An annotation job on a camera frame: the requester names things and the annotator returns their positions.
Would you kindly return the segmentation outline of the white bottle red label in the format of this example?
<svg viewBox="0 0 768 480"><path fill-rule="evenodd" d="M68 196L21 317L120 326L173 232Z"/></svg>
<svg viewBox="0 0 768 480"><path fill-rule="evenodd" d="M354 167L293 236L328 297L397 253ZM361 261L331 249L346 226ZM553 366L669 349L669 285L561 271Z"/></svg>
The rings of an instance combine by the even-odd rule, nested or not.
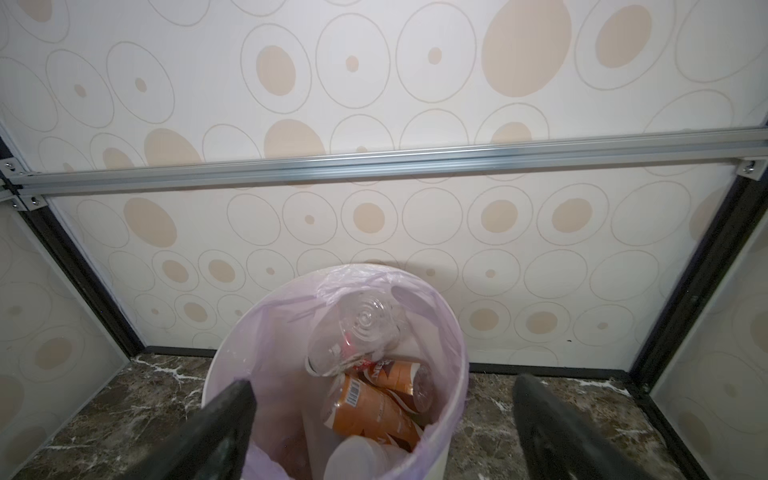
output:
<svg viewBox="0 0 768 480"><path fill-rule="evenodd" d="M330 455L325 480L377 479L409 455L405 450L361 436L350 436Z"/></svg>

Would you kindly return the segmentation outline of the brown tea bottle orange label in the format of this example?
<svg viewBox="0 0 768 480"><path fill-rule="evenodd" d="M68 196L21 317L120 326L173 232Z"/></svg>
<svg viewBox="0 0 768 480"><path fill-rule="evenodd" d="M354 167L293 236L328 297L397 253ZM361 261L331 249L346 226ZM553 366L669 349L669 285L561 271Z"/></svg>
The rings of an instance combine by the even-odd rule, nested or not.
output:
<svg viewBox="0 0 768 480"><path fill-rule="evenodd" d="M383 391L347 374L333 381L323 402L323 425L344 436L361 436L412 452L421 428Z"/></svg>

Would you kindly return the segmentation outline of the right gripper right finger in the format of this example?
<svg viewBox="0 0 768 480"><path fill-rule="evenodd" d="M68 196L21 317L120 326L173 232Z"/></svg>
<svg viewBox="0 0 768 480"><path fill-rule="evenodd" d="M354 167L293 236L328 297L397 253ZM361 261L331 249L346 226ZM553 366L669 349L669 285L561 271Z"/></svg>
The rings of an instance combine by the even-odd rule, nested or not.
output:
<svg viewBox="0 0 768 480"><path fill-rule="evenodd" d="M519 375L513 416L531 479L649 479L538 378Z"/></svg>

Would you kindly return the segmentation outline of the clear bottle white cap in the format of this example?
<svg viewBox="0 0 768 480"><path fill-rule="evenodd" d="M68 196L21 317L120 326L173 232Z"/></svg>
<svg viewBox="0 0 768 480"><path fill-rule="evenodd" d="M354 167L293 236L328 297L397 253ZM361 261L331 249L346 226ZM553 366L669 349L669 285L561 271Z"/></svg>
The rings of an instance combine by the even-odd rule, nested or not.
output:
<svg viewBox="0 0 768 480"><path fill-rule="evenodd" d="M406 336L405 308L388 292L360 290L341 296L310 334L306 371L335 376L393 350Z"/></svg>

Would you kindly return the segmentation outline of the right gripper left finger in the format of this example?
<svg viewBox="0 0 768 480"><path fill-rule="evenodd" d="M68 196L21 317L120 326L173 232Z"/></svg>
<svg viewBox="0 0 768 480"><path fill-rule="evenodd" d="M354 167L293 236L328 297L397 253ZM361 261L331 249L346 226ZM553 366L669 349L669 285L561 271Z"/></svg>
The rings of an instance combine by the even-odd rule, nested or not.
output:
<svg viewBox="0 0 768 480"><path fill-rule="evenodd" d="M122 477L239 479L256 409L251 383L231 383Z"/></svg>

